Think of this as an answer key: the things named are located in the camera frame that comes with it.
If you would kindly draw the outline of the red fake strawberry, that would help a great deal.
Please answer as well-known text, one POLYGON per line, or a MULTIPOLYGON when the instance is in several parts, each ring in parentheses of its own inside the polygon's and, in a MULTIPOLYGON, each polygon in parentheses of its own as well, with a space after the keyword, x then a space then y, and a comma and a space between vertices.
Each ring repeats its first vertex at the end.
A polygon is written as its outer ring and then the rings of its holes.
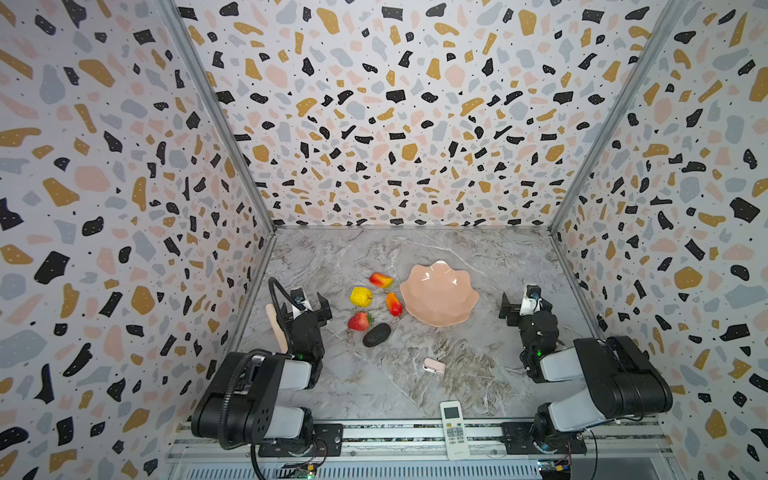
POLYGON ((366 332, 373 325, 368 312, 357 312, 347 322, 347 328, 353 331, 366 332))

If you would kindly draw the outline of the yellow fake lemon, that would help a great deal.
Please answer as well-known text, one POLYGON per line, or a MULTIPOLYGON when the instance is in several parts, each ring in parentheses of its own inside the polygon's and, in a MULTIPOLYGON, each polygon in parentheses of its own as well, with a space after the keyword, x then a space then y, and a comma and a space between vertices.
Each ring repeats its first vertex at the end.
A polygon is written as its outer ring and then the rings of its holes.
POLYGON ((354 287, 349 300, 357 307, 368 308, 373 301, 373 293, 366 287, 354 287))

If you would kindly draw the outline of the dark fake avocado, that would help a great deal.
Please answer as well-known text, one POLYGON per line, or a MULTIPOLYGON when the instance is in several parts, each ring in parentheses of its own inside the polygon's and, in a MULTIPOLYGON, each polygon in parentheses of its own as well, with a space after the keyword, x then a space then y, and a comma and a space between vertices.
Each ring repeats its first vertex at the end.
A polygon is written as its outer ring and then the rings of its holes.
POLYGON ((377 324, 363 337, 363 345, 367 348, 376 347, 384 343, 391 335, 392 329, 388 323, 377 324))

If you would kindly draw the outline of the red-yellow fake peach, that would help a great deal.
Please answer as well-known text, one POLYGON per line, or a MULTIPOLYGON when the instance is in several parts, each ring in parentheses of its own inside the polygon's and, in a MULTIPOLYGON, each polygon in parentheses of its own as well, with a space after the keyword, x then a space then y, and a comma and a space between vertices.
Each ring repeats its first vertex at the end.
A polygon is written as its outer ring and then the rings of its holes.
POLYGON ((375 272, 369 277, 369 282, 378 288, 388 289, 394 283, 394 279, 387 275, 375 272))

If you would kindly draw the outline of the red-orange fake mango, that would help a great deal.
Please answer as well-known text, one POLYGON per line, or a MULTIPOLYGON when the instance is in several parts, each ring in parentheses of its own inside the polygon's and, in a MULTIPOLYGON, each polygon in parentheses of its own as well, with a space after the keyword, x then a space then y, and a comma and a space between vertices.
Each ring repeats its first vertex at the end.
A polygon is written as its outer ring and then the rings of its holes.
POLYGON ((400 317, 403 314, 403 305, 394 292, 390 292, 387 295, 385 303, 393 317, 400 317))

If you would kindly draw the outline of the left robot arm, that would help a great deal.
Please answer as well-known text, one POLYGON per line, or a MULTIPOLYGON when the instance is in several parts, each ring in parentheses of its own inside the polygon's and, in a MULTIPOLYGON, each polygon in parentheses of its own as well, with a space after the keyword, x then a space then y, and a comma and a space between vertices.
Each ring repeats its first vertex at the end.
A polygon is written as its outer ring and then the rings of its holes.
POLYGON ((316 309, 302 290, 293 290, 291 296, 303 303, 302 310, 267 306, 284 335, 285 350, 227 354, 191 416, 194 436, 214 440, 225 450, 263 445, 299 456, 315 447, 311 410, 281 406, 278 394, 309 390, 318 383, 325 355, 320 328, 332 318, 332 311, 322 295, 317 296, 316 309))

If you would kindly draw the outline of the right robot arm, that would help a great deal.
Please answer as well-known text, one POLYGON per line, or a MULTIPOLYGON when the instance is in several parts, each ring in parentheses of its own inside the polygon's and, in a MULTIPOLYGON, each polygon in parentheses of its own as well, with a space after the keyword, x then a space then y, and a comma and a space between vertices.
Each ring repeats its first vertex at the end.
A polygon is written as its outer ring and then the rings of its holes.
POLYGON ((503 295, 499 317, 519 329, 520 361, 531 380, 585 383, 570 397, 537 408, 527 437, 540 451, 558 453, 595 426, 641 421, 672 408, 671 387, 629 337, 576 338, 563 347, 553 306, 539 286, 528 285, 518 303, 503 295))

